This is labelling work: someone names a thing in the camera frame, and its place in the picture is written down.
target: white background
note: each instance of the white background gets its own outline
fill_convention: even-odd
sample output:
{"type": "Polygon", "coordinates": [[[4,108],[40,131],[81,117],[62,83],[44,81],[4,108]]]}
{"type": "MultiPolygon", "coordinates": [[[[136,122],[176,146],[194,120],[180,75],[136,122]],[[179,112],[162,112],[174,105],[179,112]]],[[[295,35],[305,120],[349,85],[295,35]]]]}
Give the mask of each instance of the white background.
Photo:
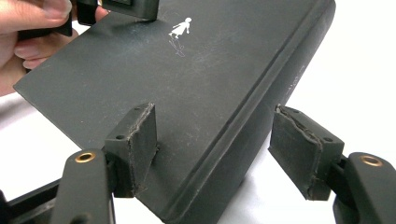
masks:
{"type": "MultiPolygon", "coordinates": [[[[394,166],[395,9],[391,0],[338,1],[332,27],[288,102],[341,138],[344,155],[368,152],[394,166]]],[[[267,147],[219,223],[335,223],[333,195],[305,201],[267,147]]],[[[75,151],[17,93],[0,98],[0,189],[8,200],[61,177],[75,151]]],[[[118,223],[161,223],[138,200],[115,205],[118,223]]]]}

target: black book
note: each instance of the black book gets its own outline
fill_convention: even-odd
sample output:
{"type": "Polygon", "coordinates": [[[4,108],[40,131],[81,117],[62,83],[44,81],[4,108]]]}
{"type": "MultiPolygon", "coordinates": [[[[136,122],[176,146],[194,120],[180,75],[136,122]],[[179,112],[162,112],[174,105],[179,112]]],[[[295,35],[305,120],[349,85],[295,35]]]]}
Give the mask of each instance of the black book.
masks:
{"type": "Polygon", "coordinates": [[[16,90],[81,148],[156,106],[159,152],[137,195],[165,223],[216,223],[332,23],[333,0],[162,0],[110,13],[16,90]]]}

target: fingernail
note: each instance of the fingernail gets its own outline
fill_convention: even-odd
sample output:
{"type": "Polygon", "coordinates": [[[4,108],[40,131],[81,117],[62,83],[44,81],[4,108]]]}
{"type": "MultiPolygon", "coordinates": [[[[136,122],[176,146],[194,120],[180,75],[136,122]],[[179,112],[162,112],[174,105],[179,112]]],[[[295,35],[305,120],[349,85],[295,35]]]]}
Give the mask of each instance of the fingernail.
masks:
{"type": "Polygon", "coordinates": [[[18,46],[15,48],[14,53],[20,58],[29,59],[39,55],[40,52],[34,46],[18,46]]]}
{"type": "Polygon", "coordinates": [[[72,3],[70,0],[44,0],[43,9],[48,19],[64,19],[69,15],[72,3]]]}

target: embossed figure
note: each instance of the embossed figure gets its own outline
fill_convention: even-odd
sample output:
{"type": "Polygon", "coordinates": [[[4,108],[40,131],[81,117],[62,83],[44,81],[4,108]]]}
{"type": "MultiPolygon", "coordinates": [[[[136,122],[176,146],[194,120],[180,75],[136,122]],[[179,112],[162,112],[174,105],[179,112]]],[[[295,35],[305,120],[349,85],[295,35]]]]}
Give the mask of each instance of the embossed figure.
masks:
{"type": "Polygon", "coordinates": [[[185,21],[181,22],[180,24],[174,26],[173,28],[176,28],[173,30],[169,35],[175,35],[175,38],[178,39],[179,35],[183,35],[184,31],[187,30],[187,34],[190,33],[190,21],[191,18],[187,18],[185,21]]]}

